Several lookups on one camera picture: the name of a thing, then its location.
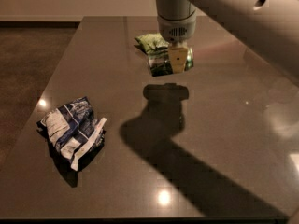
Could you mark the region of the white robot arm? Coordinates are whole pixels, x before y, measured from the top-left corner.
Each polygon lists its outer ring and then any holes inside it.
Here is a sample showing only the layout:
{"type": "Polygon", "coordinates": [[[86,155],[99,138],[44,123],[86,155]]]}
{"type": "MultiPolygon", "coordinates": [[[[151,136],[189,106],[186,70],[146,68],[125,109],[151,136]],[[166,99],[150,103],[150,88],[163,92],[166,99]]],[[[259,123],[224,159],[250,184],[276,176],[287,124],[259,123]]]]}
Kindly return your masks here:
{"type": "Polygon", "coordinates": [[[299,0],[156,0],[162,37],[184,44],[201,10],[227,32],[299,82],[299,0]]]}

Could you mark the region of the white gripper with vents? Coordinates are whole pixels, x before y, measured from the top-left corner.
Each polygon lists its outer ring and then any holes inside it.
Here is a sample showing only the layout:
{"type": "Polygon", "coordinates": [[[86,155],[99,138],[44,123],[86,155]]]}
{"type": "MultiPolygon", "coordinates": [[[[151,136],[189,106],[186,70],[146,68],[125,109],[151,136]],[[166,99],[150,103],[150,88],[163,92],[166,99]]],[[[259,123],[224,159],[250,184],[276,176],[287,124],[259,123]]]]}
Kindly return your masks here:
{"type": "MultiPolygon", "coordinates": [[[[196,28],[196,13],[193,12],[186,18],[167,19],[162,16],[157,18],[159,31],[163,39],[169,43],[184,43],[190,39],[196,28]]],[[[186,47],[171,47],[168,56],[174,74],[182,73],[187,62],[188,49],[186,47]]]]}

